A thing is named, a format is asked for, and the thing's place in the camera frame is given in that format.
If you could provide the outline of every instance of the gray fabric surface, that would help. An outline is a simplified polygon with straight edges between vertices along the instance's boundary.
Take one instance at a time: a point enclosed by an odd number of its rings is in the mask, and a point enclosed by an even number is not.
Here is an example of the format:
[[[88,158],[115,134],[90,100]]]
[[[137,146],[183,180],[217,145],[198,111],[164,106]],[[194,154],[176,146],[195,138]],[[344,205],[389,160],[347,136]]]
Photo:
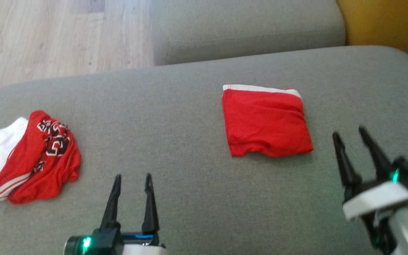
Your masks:
[[[231,158],[223,84],[295,88],[314,152]],[[377,254],[361,222],[346,222],[332,132],[353,165],[374,167],[358,136],[367,126],[391,157],[408,157],[408,56],[340,47],[27,82],[0,90],[0,128],[44,109],[69,124],[81,177],[52,200],[0,202],[0,254],[60,254],[98,227],[116,174],[119,221],[141,229],[153,174],[160,238],[170,254]]]
[[[152,0],[156,65],[342,46],[335,0]]]

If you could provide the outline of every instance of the wooden floor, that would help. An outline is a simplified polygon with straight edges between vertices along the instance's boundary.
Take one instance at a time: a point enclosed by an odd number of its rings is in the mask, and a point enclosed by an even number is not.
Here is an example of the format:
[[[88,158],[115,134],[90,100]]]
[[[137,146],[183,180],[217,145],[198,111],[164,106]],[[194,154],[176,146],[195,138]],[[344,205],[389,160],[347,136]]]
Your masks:
[[[0,0],[0,88],[153,66],[149,0]]]

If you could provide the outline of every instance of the red fabric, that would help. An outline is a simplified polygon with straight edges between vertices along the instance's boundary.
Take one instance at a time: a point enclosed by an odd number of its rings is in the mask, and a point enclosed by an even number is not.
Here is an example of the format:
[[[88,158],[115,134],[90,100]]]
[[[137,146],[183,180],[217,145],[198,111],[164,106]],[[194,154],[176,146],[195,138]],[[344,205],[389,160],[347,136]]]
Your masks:
[[[0,200],[24,204],[56,197],[63,183],[78,179],[80,165],[81,154],[67,125],[35,111],[0,172]]]
[[[313,150],[301,98],[288,93],[226,89],[222,96],[232,156],[282,157]]]

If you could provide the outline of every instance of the gray cushion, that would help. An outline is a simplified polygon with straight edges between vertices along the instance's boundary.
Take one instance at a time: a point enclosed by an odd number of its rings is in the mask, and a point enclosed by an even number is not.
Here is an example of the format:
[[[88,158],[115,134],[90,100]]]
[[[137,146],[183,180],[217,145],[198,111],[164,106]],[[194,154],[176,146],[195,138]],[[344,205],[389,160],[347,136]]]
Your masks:
[[[156,65],[342,46],[335,0],[152,0]]]
[[[314,151],[231,158],[222,85],[295,88]],[[123,175],[119,221],[141,229],[151,172],[160,238],[171,254],[377,254],[359,221],[346,222],[332,132],[356,169],[374,167],[364,124],[391,157],[408,157],[408,55],[340,47],[27,82],[0,90],[0,127],[36,109],[68,123],[81,177],[58,198],[0,202],[0,254],[60,254],[99,225]]]

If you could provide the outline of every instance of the yellow fabric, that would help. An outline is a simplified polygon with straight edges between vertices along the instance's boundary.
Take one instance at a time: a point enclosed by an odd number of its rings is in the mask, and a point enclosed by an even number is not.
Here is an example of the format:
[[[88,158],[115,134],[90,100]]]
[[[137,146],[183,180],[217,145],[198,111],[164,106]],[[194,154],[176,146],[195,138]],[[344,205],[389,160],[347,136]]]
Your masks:
[[[408,0],[338,0],[347,45],[384,45],[408,53]]]

